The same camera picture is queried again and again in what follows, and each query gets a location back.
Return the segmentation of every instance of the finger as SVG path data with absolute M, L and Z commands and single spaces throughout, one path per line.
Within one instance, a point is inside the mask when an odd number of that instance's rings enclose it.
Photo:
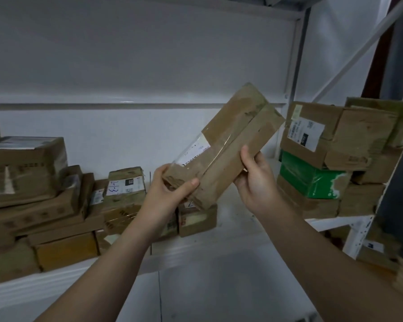
M 249 148 L 247 145 L 243 146 L 240 151 L 240 158 L 242 159 L 243 164 L 245 165 L 248 172 L 257 168 L 257 163 L 254 158 L 249 154 Z
M 186 198 L 190 193 L 192 193 L 200 184 L 198 178 L 193 178 L 190 181 L 183 183 L 180 187 L 172 192 L 175 200 L 180 202 L 184 198 Z
M 239 192 L 242 200 L 247 199 L 249 197 L 247 173 L 240 173 L 239 176 L 234 180 L 234 184 L 236 185 L 237 191 Z
M 154 172 L 154 176 L 152 177 L 152 182 L 156 180 L 161 180 L 163 173 L 170 167 L 170 164 L 164 164 L 157 168 Z
M 264 157 L 261 151 L 259 151 L 258 154 L 255 155 L 254 160 L 257 163 L 257 165 L 260 166 L 261 168 L 270 168 L 270 165 L 267 162 L 266 157 Z

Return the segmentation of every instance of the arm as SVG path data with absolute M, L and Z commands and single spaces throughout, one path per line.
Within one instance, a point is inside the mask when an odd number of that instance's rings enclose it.
M 169 191 L 156 169 L 146 199 L 131 224 L 64 294 L 36 321 L 115 321 L 129 295 L 142 259 L 158 238 L 178 203 L 199 185 L 193 179 Z
M 281 198 L 263 155 L 241 151 L 235 184 L 325 321 L 403 321 L 403 295 L 335 248 Z

